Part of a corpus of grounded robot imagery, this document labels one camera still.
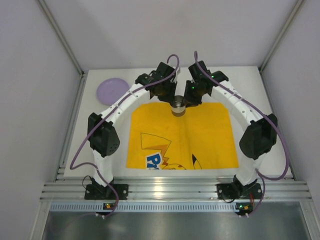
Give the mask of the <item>stainless steel cup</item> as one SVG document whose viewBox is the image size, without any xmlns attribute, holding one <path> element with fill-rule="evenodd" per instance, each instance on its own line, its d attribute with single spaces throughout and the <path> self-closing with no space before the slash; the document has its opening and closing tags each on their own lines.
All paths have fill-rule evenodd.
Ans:
<svg viewBox="0 0 320 240">
<path fill-rule="evenodd" d="M 183 96 L 176 95 L 170 102 L 171 113 L 175 117 L 182 117 L 186 112 L 186 102 Z"/>
</svg>

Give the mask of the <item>purple plastic plate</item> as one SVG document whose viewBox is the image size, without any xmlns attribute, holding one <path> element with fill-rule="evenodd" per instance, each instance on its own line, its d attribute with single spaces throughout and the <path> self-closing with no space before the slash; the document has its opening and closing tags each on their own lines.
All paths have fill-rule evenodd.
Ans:
<svg viewBox="0 0 320 240">
<path fill-rule="evenodd" d="M 129 84 L 122 78 L 113 77 L 104 80 L 96 89 L 96 97 L 101 104 L 113 105 L 130 89 Z"/>
</svg>

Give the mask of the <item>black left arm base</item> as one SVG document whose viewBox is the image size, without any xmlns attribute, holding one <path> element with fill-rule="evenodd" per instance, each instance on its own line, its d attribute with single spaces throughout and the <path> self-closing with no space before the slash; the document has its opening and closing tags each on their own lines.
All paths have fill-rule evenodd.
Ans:
<svg viewBox="0 0 320 240">
<path fill-rule="evenodd" d="M 115 192 L 109 186 L 103 186 L 98 184 L 93 177 L 89 177 L 91 183 L 85 186 L 85 200 L 116 200 L 118 195 L 119 200 L 127 200 L 129 194 L 128 184 L 114 184 L 111 182 L 111 186 Z"/>
</svg>

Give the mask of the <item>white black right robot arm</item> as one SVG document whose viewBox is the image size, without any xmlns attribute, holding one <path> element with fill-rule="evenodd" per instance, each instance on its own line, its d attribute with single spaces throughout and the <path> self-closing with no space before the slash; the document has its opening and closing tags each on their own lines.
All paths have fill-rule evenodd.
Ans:
<svg viewBox="0 0 320 240">
<path fill-rule="evenodd" d="M 235 180 L 242 186 L 252 184 L 257 179 L 256 170 L 260 168 L 262 159 L 276 144 L 277 133 L 273 125 L 244 102 L 222 71 L 210 72 L 202 60 L 189 66 L 188 70 L 191 80 L 185 84 L 186 107 L 202 104 L 203 96 L 208 95 L 237 120 L 244 133 L 239 141 L 242 157 Z"/>
</svg>

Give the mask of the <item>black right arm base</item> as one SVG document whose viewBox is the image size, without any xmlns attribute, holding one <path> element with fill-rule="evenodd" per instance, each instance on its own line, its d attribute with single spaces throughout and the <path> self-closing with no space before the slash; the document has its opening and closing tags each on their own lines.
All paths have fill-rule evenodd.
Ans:
<svg viewBox="0 0 320 240">
<path fill-rule="evenodd" d="M 231 203 L 234 200 L 253 198 L 261 199 L 263 190 L 256 178 L 253 182 L 242 185 L 236 176 L 233 177 L 230 183 L 219 183 L 216 185 L 217 195 L 219 200 Z"/>
</svg>

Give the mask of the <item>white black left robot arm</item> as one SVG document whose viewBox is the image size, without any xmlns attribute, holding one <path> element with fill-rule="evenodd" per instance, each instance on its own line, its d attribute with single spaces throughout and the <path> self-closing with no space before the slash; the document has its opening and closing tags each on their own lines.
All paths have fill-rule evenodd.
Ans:
<svg viewBox="0 0 320 240">
<path fill-rule="evenodd" d="M 167 103 L 172 100 L 179 73 L 179 66 L 172 67 L 160 62 L 155 70 L 139 75 L 130 89 L 108 109 L 100 114 L 93 112 L 89 116 L 87 140 L 94 156 L 94 184 L 104 188 L 114 179 L 112 155 L 120 146 L 117 130 L 123 122 L 153 97 Z"/>
</svg>

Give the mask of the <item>yellow cartoon placemat cloth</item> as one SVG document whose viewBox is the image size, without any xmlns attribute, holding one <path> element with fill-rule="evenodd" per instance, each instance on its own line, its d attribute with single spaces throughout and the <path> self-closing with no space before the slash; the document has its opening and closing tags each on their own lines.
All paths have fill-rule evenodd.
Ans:
<svg viewBox="0 0 320 240">
<path fill-rule="evenodd" d="M 127 168 L 220 170 L 239 167 L 228 110 L 216 102 L 174 116 L 167 103 L 139 106 L 131 115 Z"/>
</svg>

